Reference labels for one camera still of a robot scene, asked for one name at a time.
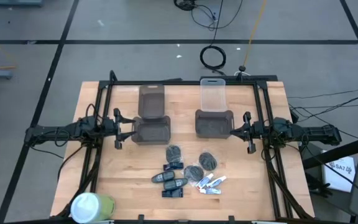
plastic bag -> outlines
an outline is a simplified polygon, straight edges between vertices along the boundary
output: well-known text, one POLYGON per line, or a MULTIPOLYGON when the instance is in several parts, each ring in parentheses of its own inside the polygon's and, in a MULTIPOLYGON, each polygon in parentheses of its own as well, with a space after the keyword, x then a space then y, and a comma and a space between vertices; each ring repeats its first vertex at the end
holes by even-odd
POLYGON ((176 145, 169 145, 165 151, 165 157, 168 162, 183 162, 180 147, 176 145))
POLYGON ((194 186, 204 177, 204 171, 200 166, 186 166, 183 175, 194 186))
POLYGON ((207 150, 204 150, 198 158, 200 166, 207 171, 215 170, 218 166, 216 158, 207 150))

small bottle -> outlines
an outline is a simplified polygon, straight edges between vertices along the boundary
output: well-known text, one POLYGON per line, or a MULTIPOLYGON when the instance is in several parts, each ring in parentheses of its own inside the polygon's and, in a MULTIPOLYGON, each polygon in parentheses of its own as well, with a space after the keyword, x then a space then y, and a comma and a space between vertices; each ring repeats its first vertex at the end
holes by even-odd
POLYGON ((205 187, 206 184, 208 184, 208 182, 212 179, 212 177, 214 176, 214 174, 209 174, 206 177, 202 178, 197 184, 196 184, 196 188, 198 190, 201 190, 203 187, 205 187))
POLYGON ((221 184, 221 182, 223 182, 224 180, 226 180, 226 176, 213 180, 212 182, 206 184, 206 187, 216 187, 219 184, 221 184))
POLYGON ((201 189, 200 193, 203 194, 221 194, 222 191, 219 189, 214 189, 214 188, 206 188, 206 189, 201 189))

clear plastic container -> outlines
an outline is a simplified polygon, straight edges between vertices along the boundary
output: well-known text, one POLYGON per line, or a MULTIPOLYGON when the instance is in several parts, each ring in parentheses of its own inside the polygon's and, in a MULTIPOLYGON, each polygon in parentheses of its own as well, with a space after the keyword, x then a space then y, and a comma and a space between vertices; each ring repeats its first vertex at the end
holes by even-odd
POLYGON ((201 84, 201 110, 224 112, 226 106, 226 81, 222 78, 203 78, 201 84))

plastic lid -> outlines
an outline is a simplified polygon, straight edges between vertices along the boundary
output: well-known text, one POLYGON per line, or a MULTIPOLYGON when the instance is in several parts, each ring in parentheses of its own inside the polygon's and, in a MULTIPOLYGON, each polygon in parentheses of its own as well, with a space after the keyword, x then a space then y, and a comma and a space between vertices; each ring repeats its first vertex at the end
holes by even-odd
POLYGON ((82 193, 71 204, 71 216, 77 223, 89 223, 99 216, 100 202, 94 193, 82 193))
POLYGON ((203 78, 201 85, 201 110, 223 112, 226 106, 226 81, 222 78, 203 78))

tabletop item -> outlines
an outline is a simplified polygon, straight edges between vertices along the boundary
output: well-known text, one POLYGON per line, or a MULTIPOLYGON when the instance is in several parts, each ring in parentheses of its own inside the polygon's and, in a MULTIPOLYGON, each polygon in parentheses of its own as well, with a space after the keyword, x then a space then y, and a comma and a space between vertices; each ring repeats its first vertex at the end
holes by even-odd
POLYGON ((132 141, 138 145, 168 144, 171 139, 171 119, 163 118, 145 120, 135 117, 132 130, 137 131, 131 136, 132 141))
POLYGON ((203 78, 201 86, 201 110, 205 112, 224 112, 227 110, 226 81, 222 78, 203 78))
MULTIPOLYGON (((329 165, 331 168, 333 168, 335 171, 339 172, 349 180, 354 180, 356 169, 354 168, 353 157, 346 156, 336 161, 332 161, 327 165, 329 165)), ((350 193, 350 191, 352 190, 351 183, 343 179, 343 177, 341 177, 340 175, 337 175, 334 171, 327 168, 326 166, 321 165, 321 168, 323 172, 323 182, 324 184, 329 184, 329 189, 340 190, 343 192, 350 193)))
POLYGON ((226 176, 222 176, 218 179, 211 181, 210 183, 206 184, 206 187, 216 187, 219 184, 221 184, 221 182, 223 182, 224 180, 226 180, 226 176))
POLYGON ((219 189, 214 189, 214 188, 205 188, 205 189, 200 189, 200 193, 202 193, 202 194, 222 194, 222 191, 219 189))
MULTIPOLYGON (((291 119, 283 83, 268 82, 267 84, 274 115, 291 119)), ((139 87, 137 84, 120 85, 114 83, 110 108, 119 108, 122 115, 128 118, 139 117, 139 87)), ((186 195, 183 198, 162 197, 163 183, 160 184, 161 186, 156 186, 150 179, 155 174, 163 172, 162 164, 168 164, 165 158, 165 150, 169 144, 140 146, 133 143, 131 139, 127 139, 122 150, 115 150, 113 149, 114 137, 111 137, 112 141, 110 141, 110 138, 106 138, 103 144, 96 191, 101 192, 99 190, 103 189, 104 194, 112 196, 115 200, 117 208, 112 218, 115 220, 137 219, 139 210, 142 210, 146 220, 158 220, 162 217, 164 220, 181 220, 186 215, 187 219, 191 220, 223 221, 227 220, 227 211, 230 210, 231 213, 236 215, 236 220, 274 220, 270 199, 271 191, 266 176, 266 164, 261 162, 260 155, 249 155, 246 149, 247 143, 235 137, 229 137, 225 140, 196 137, 194 117, 195 111, 201 109, 200 86, 179 84, 165 85, 164 87, 166 100, 170 102, 165 104, 165 114, 169 114, 171 119, 172 144, 180 146, 181 155, 186 160, 185 167, 188 165, 196 166, 198 156, 203 152, 203 149, 211 149, 210 153, 218 162, 217 172, 214 172, 215 176, 212 180, 222 175, 227 177, 227 180, 215 187, 221 189, 222 194, 203 195, 197 190, 192 195, 191 191, 194 191, 194 189, 191 189, 191 186, 184 186, 183 193, 186 193, 186 195), (252 192, 252 194, 239 194, 239 190, 252 192), (204 201, 200 201, 199 203, 197 197, 220 198, 219 209, 216 209, 218 202, 204 203, 204 201)), ((84 116, 86 107, 91 102, 95 102, 98 88, 99 82, 83 82, 76 112, 73 115, 74 121, 84 116)), ((226 85, 225 89, 227 109, 231 110, 235 116, 235 127, 240 127, 243 125, 242 115, 244 112, 254 111, 255 109, 250 108, 257 106, 253 97, 254 89, 252 86, 244 84, 226 85)), ((262 105, 264 105, 263 96, 261 95, 260 98, 262 105)), ((123 132, 131 131, 131 127, 130 124, 121 126, 123 132)), ((255 143, 258 150, 262 149, 261 141, 255 143)), ((78 148, 77 142, 70 141, 67 144, 66 155, 69 156, 78 148)), ((84 154, 80 153, 72 157, 69 166, 62 169, 50 215, 60 213, 70 202, 72 194, 78 190, 84 154)), ((284 166, 288 188, 296 189, 292 192, 293 196, 310 215, 313 215, 313 206, 300 154, 287 146, 281 149, 281 155, 284 164, 290 163, 290 166, 284 166)), ((204 175, 209 174, 208 171, 203 170, 203 172, 204 175)), ((177 171, 175 173, 175 178, 184 178, 177 171)))
POLYGON ((163 85, 141 85, 139 87, 138 114, 143 119, 162 118, 165 110, 163 85))
POLYGON ((162 197, 183 197, 183 188, 176 190, 163 190, 162 197))
POLYGON ((196 133, 199 138, 227 139, 234 127, 232 111, 196 111, 196 133))
POLYGON ((199 166, 187 166, 185 168, 185 178, 190 182, 199 182, 204 177, 204 171, 199 166))
POLYGON ((179 189, 179 188, 183 187, 186 184, 187 184, 186 178, 169 180, 169 181, 164 182, 164 189, 165 190, 175 190, 175 189, 179 189))
POLYGON ((87 192, 74 199, 70 212, 77 223, 91 223, 110 218, 115 207, 112 197, 87 192))
POLYGON ((165 151, 165 157, 168 162, 181 162, 181 153, 179 146, 170 145, 165 151))
POLYGON ((212 156, 209 152, 201 153, 200 157, 198 158, 198 162, 201 164, 204 170, 215 170, 217 166, 216 159, 212 156))
POLYGON ((170 162, 169 164, 164 164, 162 168, 164 171, 166 170, 175 170, 175 169, 183 169, 184 165, 182 162, 170 162))
POLYGON ((208 184, 208 182, 212 179, 212 177, 214 176, 214 174, 209 174, 206 177, 204 177, 202 180, 200 180, 197 184, 196 184, 196 188, 198 190, 201 190, 202 188, 205 187, 206 184, 208 184))
POLYGON ((161 174, 157 174, 152 177, 153 183, 161 183, 167 180, 172 180, 175 178, 175 173, 173 171, 162 172, 161 174))

